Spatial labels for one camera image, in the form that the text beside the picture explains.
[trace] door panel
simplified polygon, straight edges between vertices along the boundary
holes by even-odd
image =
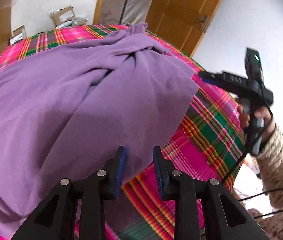
[[[195,52],[221,0],[153,0],[148,30],[185,53]]]

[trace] sleeve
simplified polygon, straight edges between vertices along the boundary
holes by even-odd
[[[257,163],[265,190],[283,187],[283,134],[277,126],[257,156]],[[269,199],[273,207],[283,207],[283,191],[270,193]]]

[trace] wrinkled fabric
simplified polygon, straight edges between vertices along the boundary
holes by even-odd
[[[0,71],[0,235],[12,237],[60,179],[86,178],[119,145],[128,150],[128,181],[168,142],[198,86],[145,26]]]

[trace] plaid bedspread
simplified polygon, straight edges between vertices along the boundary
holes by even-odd
[[[76,26],[37,34],[9,46],[0,56],[0,70],[41,51],[67,43],[102,39],[113,31],[125,28],[128,27]],[[147,34],[171,49],[168,57],[180,58],[196,73],[203,70],[183,52],[151,32]],[[172,160],[177,169],[195,179],[220,179],[239,158],[243,147],[236,103],[228,93],[203,83],[196,73],[192,78],[199,84],[200,89],[194,96],[184,120],[162,151],[165,158]],[[226,187],[232,187],[238,170],[229,177]],[[122,190],[115,204],[105,203],[107,239],[173,239],[175,204],[174,201],[163,202],[160,199],[153,165],[124,185]],[[198,211],[200,224],[203,226],[200,201]],[[108,215],[114,212],[118,212],[118,217]]]

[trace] purple fabric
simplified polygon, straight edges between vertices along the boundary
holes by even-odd
[[[173,135],[198,86],[145,26],[0,71],[0,235],[12,237],[60,179],[86,178],[124,145],[127,182]]]

